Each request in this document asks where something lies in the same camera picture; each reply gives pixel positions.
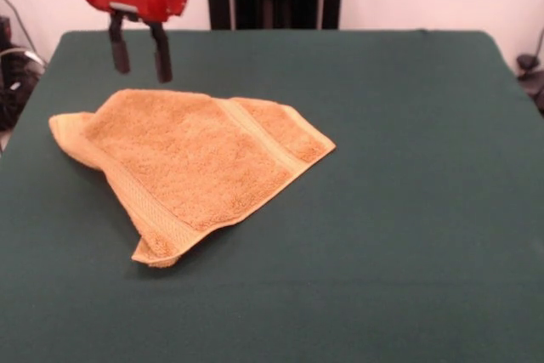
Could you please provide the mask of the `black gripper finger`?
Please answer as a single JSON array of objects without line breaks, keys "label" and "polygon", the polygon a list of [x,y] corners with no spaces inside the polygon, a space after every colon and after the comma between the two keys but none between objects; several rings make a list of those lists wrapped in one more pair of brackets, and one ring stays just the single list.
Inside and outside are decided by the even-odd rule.
[{"label": "black gripper finger", "polygon": [[171,82],[173,74],[167,33],[160,22],[149,21],[146,25],[150,28],[150,34],[156,44],[155,61],[157,79],[161,83]]},{"label": "black gripper finger", "polygon": [[130,72],[130,63],[127,45],[122,35],[122,22],[122,13],[112,13],[108,33],[114,66],[118,72],[127,74]]}]

